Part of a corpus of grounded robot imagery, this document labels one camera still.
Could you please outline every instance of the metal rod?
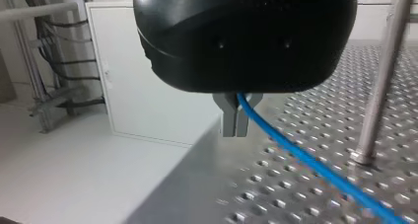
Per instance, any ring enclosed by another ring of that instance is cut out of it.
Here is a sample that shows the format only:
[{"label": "metal rod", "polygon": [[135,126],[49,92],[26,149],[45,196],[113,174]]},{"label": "metal rod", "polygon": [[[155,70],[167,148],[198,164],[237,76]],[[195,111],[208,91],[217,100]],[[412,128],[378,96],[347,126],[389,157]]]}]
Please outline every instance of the metal rod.
[{"label": "metal rod", "polygon": [[[8,8],[15,8],[14,0],[5,0]],[[31,85],[35,94],[35,102],[45,102],[47,100],[47,95],[43,91],[43,84],[37,69],[36,60],[31,49],[31,45],[28,40],[28,35],[25,31],[24,23],[21,21],[14,23],[14,29],[16,37],[18,38],[19,48],[22,52],[22,55],[25,59],[25,63],[28,69],[28,73],[31,80]],[[49,131],[53,124],[50,119],[49,111],[43,111],[39,114],[40,125],[42,126],[42,131]]]},{"label": "metal rod", "polygon": [[8,9],[0,12],[0,23],[5,21],[19,21],[27,18],[51,15],[55,13],[76,10],[77,8],[78,4],[73,2],[19,9]]},{"label": "metal rod", "polygon": [[395,0],[393,16],[389,20],[383,42],[379,73],[369,97],[366,115],[357,150],[351,158],[360,164],[370,164],[375,156],[376,138],[380,129],[386,93],[390,86],[396,59],[400,51],[413,0]]}]

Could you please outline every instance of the black cable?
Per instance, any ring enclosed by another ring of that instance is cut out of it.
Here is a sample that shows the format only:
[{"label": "black cable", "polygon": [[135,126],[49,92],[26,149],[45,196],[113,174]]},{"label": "black cable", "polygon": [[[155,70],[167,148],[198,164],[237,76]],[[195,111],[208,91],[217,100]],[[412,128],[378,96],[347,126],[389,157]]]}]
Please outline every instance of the black cable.
[{"label": "black cable", "polygon": [[54,65],[68,65],[68,64],[79,64],[79,63],[92,63],[96,62],[95,59],[83,59],[83,60],[74,60],[74,61],[63,61],[63,62],[52,62]]},{"label": "black cable", "polygon": [[60,72],[58,69],[55,68],[54,62],[52,62],[50,60],[50,58],[46,55],[46,53],[43,51],[42,48],[39,48],[38,50],[39,50],[40,56],[42,56],[42,58],[46,62],[49,63],[50,68],[52,69],[52,71],[56,75],[58,75],[58,77],[60,77],[62,79],[69,80],[69,81],[82,81],[82,80],[98,80],[98,81],[100,81],[101,80],[101,78],[99,78],[99,77],[70,77],[70,76],[67,76],[67,75],[63,74],[62,72]]},{"label": "black cable", "polygon": [[46,24],[54,26],[54,27],[58,27],[58,28],[77,28],[77,27],[82,27],[86,24],[89,23],[88,20],[83,20],[80,22],[75,22],[75,23],[68,23],[68,24],[64,24],[64,23],[55,23],[55,22],[51,22],[49,20],[46,19],[42,19]]},{"label": "black cable", "polygon": [[66,102],[58,106],[58,108],[85,108],[95,105],[101,105],[105,104],[105,98],[101,97],[99,99],[93,99],[90,101],[82,102],[82,103],[72,103],[72,102]]}]

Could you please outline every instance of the floor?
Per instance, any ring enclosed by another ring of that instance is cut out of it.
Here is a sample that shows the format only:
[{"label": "floor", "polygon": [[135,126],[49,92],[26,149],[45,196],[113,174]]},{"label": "floor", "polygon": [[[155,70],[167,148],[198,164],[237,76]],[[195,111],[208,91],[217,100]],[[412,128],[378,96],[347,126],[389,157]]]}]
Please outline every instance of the floor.
[{"label": "floor", "polygon": [[0,106],[0,216],[23,224],[122,223],[187,151],[113,136],[104,113],[39,131]]}]

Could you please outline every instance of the blue tube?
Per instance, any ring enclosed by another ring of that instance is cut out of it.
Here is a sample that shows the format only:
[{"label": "blue tube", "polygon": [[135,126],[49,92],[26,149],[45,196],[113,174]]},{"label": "blue tube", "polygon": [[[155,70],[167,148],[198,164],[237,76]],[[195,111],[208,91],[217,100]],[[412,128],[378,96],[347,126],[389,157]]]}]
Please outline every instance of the blue tube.
[{"label": "blue tube", "polygon": [[340,189],[340,191],[351,195],[359,203],[367,208],[372,209],[376,215],[378,215],[387,223],[408,223],[401,217],[396,216],[392,210],[386,208],[380,202],[374,200],[372,197],[362,192],[359,188],[352,185],[349,181],[334,173],[332,170],[318,161],[315,157],[311,156],[308,152],[293,144],[287,137],[274,129],[267,121],[265,121],[260,115],[258,115],[257,112],[252,109],[252,107],[246,101],[244,94],[238,94],[238,100],[248,117],[254,120],[255,123],[257,123],[258,126],[264,130],[264,132],[272,137],[278,143],[278,146],[281,145],[284,149],[291,152],[295,157],[311,167],[335,187]]}]

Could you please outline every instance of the white cabinet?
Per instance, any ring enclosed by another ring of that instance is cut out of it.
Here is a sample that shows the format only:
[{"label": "white cabinet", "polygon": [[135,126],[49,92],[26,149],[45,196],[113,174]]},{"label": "white cabinet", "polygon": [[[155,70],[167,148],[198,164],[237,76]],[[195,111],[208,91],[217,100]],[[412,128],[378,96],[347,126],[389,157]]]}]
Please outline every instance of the white cabinet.
[{"label": "white cabinet", "polygon": [[174,89],[152,71],[131,4],[88,4],[113,131],[164,143],[194,144],[221,111],[208,94]]}]

